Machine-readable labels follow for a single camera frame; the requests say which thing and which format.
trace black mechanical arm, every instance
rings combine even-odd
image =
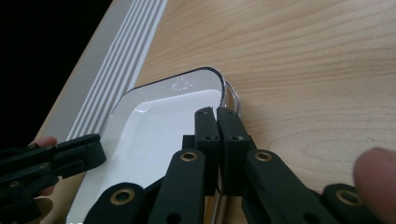
[[[216,190],[242,197],[248,223],[380,223],[352,186],[329,185],[321,195],[308,189],[274,152],[257,149],[239,116],[223,107],[217,121],[211,107],[195,113],[195,135],[183,136],[163,178],[146,189],[109,188],[84,223],[200,224],[204,197]]]
[[[40,217],[34,198],[67,178],[106,160],[99,134],[88,134],[57,146],[0,150],[0,223],[25,223]]]
[[[39,217],[36,193],[102,164],[98,134],[57,147],[0,151],[0,223]],[[166,175],[146,189],[119,183],[97,200],[84,224],[188,223],[204,221],[205,196],[216,191],[242,197],[248,223],[380,223],[353,186],[333,184],[322,194],[308,189],[269,150],[257,149],[241,119],[219,107],[195,113],[195,134],[184,135]]]

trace fingertip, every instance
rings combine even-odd
[[[58,141],[54,136],[42,136],[35,139],[31,144],[33,143],[38,144],[40,147],[47,147],[47,146],[55,146],[56,144],[58,144]]]
[[[355,162],[356,189],[366,205],[385,223],[396,223],[396,152],[375,147]]]

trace screw hole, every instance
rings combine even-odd
[[[357,207],[363,204],[361,197],[350,190],[339,189],[335,192],[335,195],[337,196],[338,200],[349,206]]]
[[[181,154],[180,158],[183,161],[195,161],[196,159],[198,159],[197,154],[193,153],[193,152],[185,152],[183,154]]]
[[[134,199],[132,189],[119,189],[111,195],[110,201],[115,205],[124,205]]]
[[[169,224],[177,224],[181,222],[181,216],[178,213],[171,213],[166,217],[166,222]]]
[[[271,161],[273,158],[271,154],[266,152],[258,152],[254,157],[256,157],[256,159],[259,161]]]
[[[235,141],[242,141],[242,140],[244,140],[244,137],[242,137],[242,136],[233,136],[232,139],[235,140]]]
[[[309,224],[319,224],[320,223],[319,218],[313,214],[310,214],[310,213],[305,213],[304,219]]]

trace table surface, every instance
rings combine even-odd
[[[234,86],[257,147],[311,189],[353,185],[363,151],[396,149],[393,1],[169,0],[135,85],[202,66]],[[80,178],[56,187],[48,223],[63,222]],[[246,223],[240,203],[225,223]]]

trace wooden table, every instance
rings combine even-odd
[[[235,87],[258,148],[311,189],[353,184],[366,149],[396,150],[393,1],[169,0],[136,86],[201,66]],[[78,178],[65,184],[55,205],[70,204]],[[229,200],[225,223],[246,223],[240,203]]]

